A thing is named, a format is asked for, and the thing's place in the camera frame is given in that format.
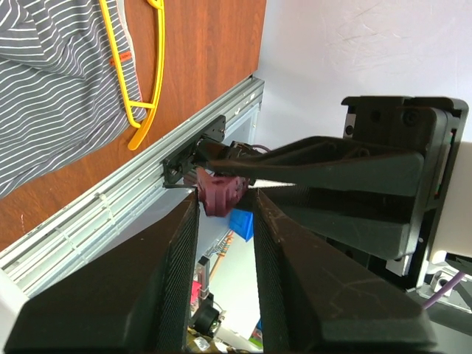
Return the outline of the yellow plastic hanger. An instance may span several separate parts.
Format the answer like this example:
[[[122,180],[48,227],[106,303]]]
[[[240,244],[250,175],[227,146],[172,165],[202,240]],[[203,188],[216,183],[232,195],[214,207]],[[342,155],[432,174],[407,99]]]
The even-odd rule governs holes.
[[[111,58],[128,124],[128,149],[137,150],[150,132],[161,98],[165,60],[165,2],[100,1]]]

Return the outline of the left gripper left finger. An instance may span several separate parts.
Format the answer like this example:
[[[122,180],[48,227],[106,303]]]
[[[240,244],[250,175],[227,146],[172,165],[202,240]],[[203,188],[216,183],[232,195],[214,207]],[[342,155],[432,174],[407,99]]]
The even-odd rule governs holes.
[[[27,301],[6,353],[183,350],[198,242],[189,194],[169,214]]]

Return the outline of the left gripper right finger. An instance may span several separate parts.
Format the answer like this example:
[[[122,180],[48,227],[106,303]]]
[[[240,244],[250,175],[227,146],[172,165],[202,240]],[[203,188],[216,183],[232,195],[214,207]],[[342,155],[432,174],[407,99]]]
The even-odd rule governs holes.
[[[427,353],[421,305],[289,218],[254,200],[263,349],[276,353]]]

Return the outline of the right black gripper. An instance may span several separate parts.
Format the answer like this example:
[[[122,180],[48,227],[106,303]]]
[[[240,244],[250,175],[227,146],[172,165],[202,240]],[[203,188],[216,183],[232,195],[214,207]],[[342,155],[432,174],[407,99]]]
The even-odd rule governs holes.
[[[305,186],[254,193],[347,246],[370,271],[416,277],[435,238],[468,105],[400,96],[348,97],[342,103],[342,139],[312,136],[257,156],[208,161],[207,167]]]

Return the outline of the purple clothespin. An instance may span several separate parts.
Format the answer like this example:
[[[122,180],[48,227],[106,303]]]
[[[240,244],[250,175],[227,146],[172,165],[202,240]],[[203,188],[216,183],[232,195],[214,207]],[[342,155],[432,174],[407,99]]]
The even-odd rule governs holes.
[[[196,169],[199,201],[208,217],[226,217],[247,191],[246,178],[210,175],[204,168]]]

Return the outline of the grey striped underwear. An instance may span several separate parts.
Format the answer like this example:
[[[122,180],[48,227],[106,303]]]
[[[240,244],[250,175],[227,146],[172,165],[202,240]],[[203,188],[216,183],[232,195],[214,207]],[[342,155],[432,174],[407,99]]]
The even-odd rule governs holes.
[[[1,194],[129,128],[97,1],[1,3]]]

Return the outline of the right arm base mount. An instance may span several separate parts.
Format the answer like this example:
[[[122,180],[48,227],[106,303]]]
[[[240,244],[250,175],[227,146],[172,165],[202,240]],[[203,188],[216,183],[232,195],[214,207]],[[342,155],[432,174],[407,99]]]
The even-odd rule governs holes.
[[[236,178],[228,173],[216,173],[207,168],[207,162],[212,160],[237,159],[247,156],[257,156],[270,151],[263,145],[250,145],[244,142],[223,143],[226,135],[226,117],[218,115],[204,128],[194,134],[190,140],[177,147],[163,161],[163,176],[165,188],[183,188],[179,181],[190,178],[189,184],[196,185],[197,169],[202,167],[209,178],[204,183],[206,187],[232,186],[237,192],[246,190],[255,183],[254,179]]]

